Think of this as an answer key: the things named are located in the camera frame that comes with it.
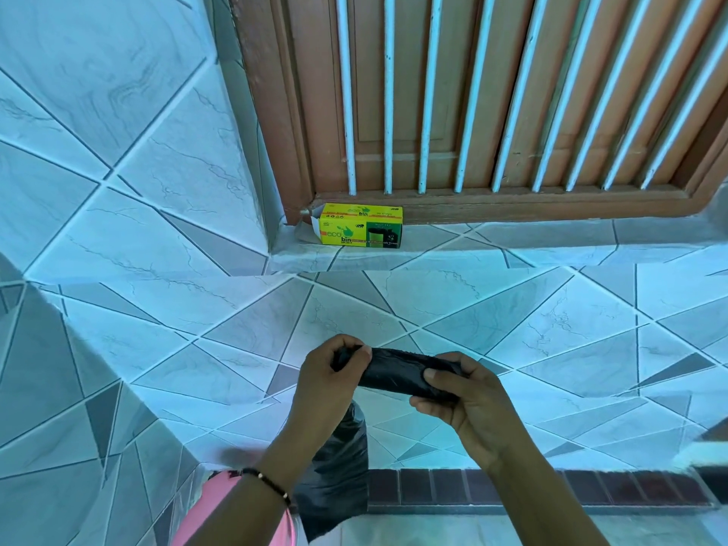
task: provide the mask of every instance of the yellow box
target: yellow box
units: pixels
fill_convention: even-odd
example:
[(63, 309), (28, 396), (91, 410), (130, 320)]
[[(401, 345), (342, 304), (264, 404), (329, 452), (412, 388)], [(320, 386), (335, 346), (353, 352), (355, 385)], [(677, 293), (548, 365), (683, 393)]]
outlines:
[(402, 242), (402, 207), (327, 203), (318, 229), (325, 245), (396, 249)]

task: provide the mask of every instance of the window bar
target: window bar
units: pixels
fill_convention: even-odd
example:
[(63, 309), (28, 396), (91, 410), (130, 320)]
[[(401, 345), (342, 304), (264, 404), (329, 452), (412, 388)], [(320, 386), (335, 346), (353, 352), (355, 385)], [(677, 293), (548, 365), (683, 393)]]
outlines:
[(703, 92), (705, 84), (715, 71), (715, 67), (718, 66), (718, 63), (720, 63), (723, 53), (726, 51), (726, 47), (728, 47), (728, 3), (723, 8), (723, 16), (720, 27), (722, 28), (719, 29), (719, 35), (715, 39), (707, 58), (703, 62), (700, 72), (698, 72), (695, 80), (690, 85), (690, 89), (681, 104), (680, 110), (672, 119), (667, 133), (662, 137), (660, 147), (653, 152), (653, 155), (647, 163), (646, 171), (642, 178), (642, 183), (640, 184), (640, 189), (647, 189), (647, 186), (650, 185), (657, 169), (660, 168), (660, 165), (665, 160), (665, 156), (668, 154), (668, 151), (673, 146), (675, 139), (678, 137), (680, 130), (685, 125), (685, 121), (690, 115), (690, 111), (692, 111), (695, 106), (695, 102)]
[(347, 149), (349, 194), (356, 195), (357, 172), (354, 154), (354, 109), (351, 104), (351, 63), (347, 0), (336, 0), (336, 21), (339, 28), (339, 66), (341, 67), (341, 97), (344, 101), (344, 141)]
[(553, 148), (556, 145), (556, 137), (559, 135), (561, 121), (566, 113), (566, 107), (569, 104), (571, 91), (574, 89), (574, 85), (577, 82), (579, 68), (582, 65), (582, 59), (584, 58), (584, 52), (586, 52), (587, 49), (589, 35), (594, 28), (594, 22), (596, 21), (600, 5), (601, 0), (589, 0), (589, 5), (587, 6), (586, 13), (584, 14), (584, 19), (582, 20), (581, 27), (579, 28), (579, 36), (576, 46), (574, 47), (574, 53), (571, 55), (571, 61), (569, 61), (569, 70), (566, 72), (566, 79), (563, 82), (563, 88), (559, 94), (559, 101), (556, 104), (556, 110), (554, 111), (553, 118), (551, 119), (548, 136), (546, 136), (546, 142), (544, 143), (541, 161), (539, 163), (538, 170), (536, 171), (536, 177), (533, 179), (533, 186), (531, 190), (535, 193), (541, 191), (541, 184), (544, 181), (546, 169), (548, 168), (548, 163), (551, 160)]
[(700, 9), (702, 3), (703, 0), (689, 0), (689, 2), (687, 3), (685, 11), (680, 17), (678, 25), (675, 29), (675, 33), (670, 39), (670, 43), (667, 45), (665, 52), (662, 54), (660, 64), (657, 66), (657, 69), (651, 78), (649, 86), (644, 91), (642, 99), (639, 100), (637, 110), (634, 112), (634, 114), (632, 114), (627, 129), (624, 131), (624, 135), (622, 136), (617, 146), (617, 152), (614, 154), (612, 164), (609, 167), (609, 171), (606, 173), (604, 182), (601, 185), (602, 189), (608, 190), (612, 187), (612, 183), (614, 183), (614, 178), (617, 177), (617, 173), (619, 172), (620, 167), (624, 162), (624, 158), (627, 156), (627, 151), (632, 145), (632, 141), (634, 140), (635, 136), (637, 135), (637, 131), (642, 125), (642, 120), (647, 114), (647, 110), (650, 108), (650, 105), (654, 100), (655, 95), (657, 95), (657, 92), (660, 90), (662, 80), (668, 73), (670, 65), (675, 59), (675, 55), (677, 54), (678, 50), (682, 46), (683, 41), (687, 36), (688, 30), (690, 30), (690, 26), (695, 20), (697, 10)]
[(395, 0), (384, 0), (384, 192), (392, 193), (395, 120)]
[(475, 107), (478, 104), (480, 93), (480, 79), (483, 77), (483, 63), (486, 60), (488, 48), (488, 34), (491, 29), (493, 17), (493, 6), (496, 0), (485, 0), (483, 2), (483, 13), (480, 16), (480, 31), (478, 32), (478, 45), (475, 48), (475, 61), (472, 63), (472, 78), (470, 79), (470, 92), (468, 94), (468, 108), (465, 110), (465, 124), (462, 128), (460, 142), (460, 156), (457, 162), (455, 173), (455, 193), (462, 191), (462, 184), (465, 180), (465, 167), (468, 164), (468, 150), (472, 138), (472, 125), (475, 122)]
[(430, 158), (430, 129), (432, 128), (432, 102), (435, 99), (435, 71), (438, 66), (440, 16), (442, 0), (432, 0), (430, 12), (430, 41), (427, 45), (427, 74), (424, 79), (424, 107), (422, 109), (422, 138), (419, 149), (419, 184), (417, 191), (427, 190), (427, 163)]
[(574, 159), (574, 164), (571, 165), (569, 180), (566, 182), (565, 187), (566, 191), (573, 190), (574, 186), (577, 184), (579, 174), (584, 166), (584, 161), (589, 154), (589, 149), (591, 149), (599, 124), (601, 124), (601, 119), (606, 112), (606, 106), (609, 104), (609, 100), (612, 99), (614, 88), (617, 86), (617, 81), (620, 78), (620, 74), (622, 74), (624, 63), (627, 61), (627, 56), (632, 50), (635, 38), (637, 37), (640, 26), (642, 26), (642, 21), (647, 13), (647, 8), (650, 7), (651, 1), (652, 0), (638, 0), (634, 10), (632, 11), (632, 17), (624, 32), (619, 51), (614, 57), (612, 68), (609, 70), (609, 76), (604, 83), (604, 88), (602, 89), (599, 100), (594, 108), (594, 113), (591, 117), (591, 121), (589, 122), (589, 127), (584, 134), (581, 146), (579, 146), (579, 152)]
[(496, 163), (496, 170), (493, 174), (493, 183), (491, 186), (493, 192), (497, 192), (500, 189), (501, 182), (503, 181), (505, 165), (508, 162), (508, 154), (510, 153), (510, 144), (513, 142), (515, 125), (518, 122), (518, 114), (521, 112), (523, 95), (526, 92), (526, 84), (529, 81), (533, 54), (536, 52), (537, 40), (541, 31), (541, 24), (544, 20), (547, 2), (548, 0), (536, 0), (536, 3), (533, 5), (531, 20), (529, 22), (529, 32), (526, 35), (526, 44), (523, 46), (523, 55), (521, 56), (521, 63), (518, 66), (518, 76), (515, 79), (515, 88), (513, 89), (513, 96), (510, 98), (508, 117), (506, 118), (503, 137), (501, 138), (498, 162)]

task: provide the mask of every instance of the black beaded bracelet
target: black beaded bracelet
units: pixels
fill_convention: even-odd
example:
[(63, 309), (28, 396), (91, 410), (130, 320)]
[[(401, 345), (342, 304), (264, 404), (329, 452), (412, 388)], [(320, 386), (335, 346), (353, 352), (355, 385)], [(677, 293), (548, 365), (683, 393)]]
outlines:
[(281, 487), (279, 487), (276, 483), (268, 479), (268, 477), (260, 473), (259, 470), (257, 470), (256, 468), (244, 468), (240, 473), (241, 475), (252, 475), (253, 477), (256, 477), (257, 479), (263, 481), (266, 485), (268, 485), (270, 488), (280, 494), (283, 498), (283, 501), (286, 502), (286, 506), (290, 507), (290, 496), (288, 496), (288, 493), (284, 491)]

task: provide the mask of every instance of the hand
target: hand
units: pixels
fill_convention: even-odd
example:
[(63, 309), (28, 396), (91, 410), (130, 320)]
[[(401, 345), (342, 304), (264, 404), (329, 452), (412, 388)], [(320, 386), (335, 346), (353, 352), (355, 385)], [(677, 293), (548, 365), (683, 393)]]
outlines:
[(312, 350), (298, 376), (293, 406), (284, 432), (300, 434), (305, 447), (314, 453), (331, 437), (347, 412), (354, 389), (359, 385), (364, 370), (371, 362), (371, 347), (359, 348), (340, 371), (331, 369), (334, 353), (341, 347), (364, 345), (348, 335), (337, 335)]
[(429, 369), (424, 371), (425, 381), (456, 394), (460, 401), (445, 405), (412, 397), (410, 404), (418, 412), (451, 425), (470, 457), (488, 472), (496, 470), (498, 462), (509, 452), (535, 448), (496, 374), (461, 352), (446, 352), (437, 357), (458, 362), (468, 377)]

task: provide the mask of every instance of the black plastic bag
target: black plastic bag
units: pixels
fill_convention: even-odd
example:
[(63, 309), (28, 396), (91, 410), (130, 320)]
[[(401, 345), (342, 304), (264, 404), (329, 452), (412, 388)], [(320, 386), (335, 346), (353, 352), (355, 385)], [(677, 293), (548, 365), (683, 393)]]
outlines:
[[(334, 355), (331, 367), (341, 370), (357, 348), (340, 348)], [(370, 389), (400, 392), (416, 397), (429, 398), (440, 402), (457, 402), (458, 397), (441, 391), (428, 384), (422, 372), (428, 367), (464, 376), (460, 364), (433, 356), (416, 355), (412, 352), (398, 351), (394, 348), (372, 348), (371, 363), (359, 380), (359, 385)]]
[(354, 402), (293, 490), (309, 542), (366, 513), (369, 499), (366, 423)]

